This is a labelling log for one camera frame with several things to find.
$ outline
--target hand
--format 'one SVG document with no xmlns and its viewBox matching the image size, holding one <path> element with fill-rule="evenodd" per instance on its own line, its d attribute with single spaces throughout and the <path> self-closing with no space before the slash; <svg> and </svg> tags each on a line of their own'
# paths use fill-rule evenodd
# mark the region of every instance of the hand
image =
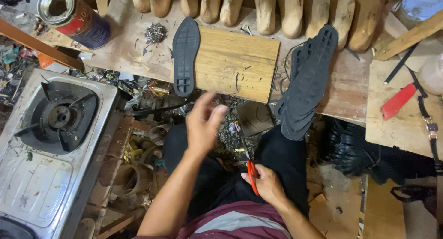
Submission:
<svg viewBox="0 0 443 239">
<path fill-rule="evenodd" d="M 202 158 L 214 147 L 220 123 L 228 111 L 228 107 L 225 105 L 215 106 L 214 97 L 215 92 L 208 92 L 200 96 L 186 117 L 188 150 L 193 155 Z"/>
<path fill-rule="evenodd" d="M 284 194 L 283 187 L 281 186 L 277 174 L 261 164 L 256 164 L 255 168 L 257 169 L 260 178 L 253 178 L 253 180 L 260 196 L 273 206 L 278 202 L 285 200 L 286 195 Z M 241 177 L 251 184 L 247 173 L 242 173 Z"/>
</svg>

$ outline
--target red and blue can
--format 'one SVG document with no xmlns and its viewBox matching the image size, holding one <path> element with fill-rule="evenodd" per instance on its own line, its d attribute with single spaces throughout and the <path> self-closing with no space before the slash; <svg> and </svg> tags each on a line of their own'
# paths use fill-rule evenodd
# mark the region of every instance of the red and blue can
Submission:
<svg viewBox="0 0 443 239">
<path fill-rule="evenodd" d="M 89 49 L 103 46 L 110 37 L 108 22 L 83 0 L 39 0 L 37 11 L 50 27 Z"/>
</svg>

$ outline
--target maroon shirt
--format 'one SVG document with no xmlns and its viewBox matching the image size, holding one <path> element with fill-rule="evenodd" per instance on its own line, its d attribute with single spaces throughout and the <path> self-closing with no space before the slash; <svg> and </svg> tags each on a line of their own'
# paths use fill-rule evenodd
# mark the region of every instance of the maroon shirt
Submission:
<svg viewBox="0 0 443 239">
<path fill-rule="evenodd" d="M 165 239 L 168 236 L 136 236 L 134 239 Z M 270 204 L 241 201 L 222 205 L 182 227 L 180 239 L 291 238 L 287 227 Z"/>
</svg>

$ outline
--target gas stove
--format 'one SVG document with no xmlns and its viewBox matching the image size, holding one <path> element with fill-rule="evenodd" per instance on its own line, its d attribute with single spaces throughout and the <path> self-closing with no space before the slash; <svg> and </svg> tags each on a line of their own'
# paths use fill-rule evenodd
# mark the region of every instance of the gas stove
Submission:
<svg viewBox="0 0 443 239">
<path fill-rule="evenodd" d="M 112 85 L 34 70 L 0 136 L 0 236 L 73 236 L 118 100 Z"/>
</svg>

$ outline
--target white stripe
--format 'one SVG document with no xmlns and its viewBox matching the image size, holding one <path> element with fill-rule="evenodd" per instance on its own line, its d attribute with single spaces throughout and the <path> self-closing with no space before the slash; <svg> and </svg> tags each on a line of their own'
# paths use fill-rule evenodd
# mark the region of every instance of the white stripe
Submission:
<svg viewBox="0 0 443 239">
<path fill-rule="evenodd" d="M 269 220 L 266 217 L 248 215 L 240 212 L 232 211 L 210 220 L 201 226 L 194 233 L 202 233 L 209 230 L 227 230 L 233 231 L 244 227 L 263 226 L 282 231 L 288 238 L 292 238 L 291 234 L 279 223 Z"/>
</svg>

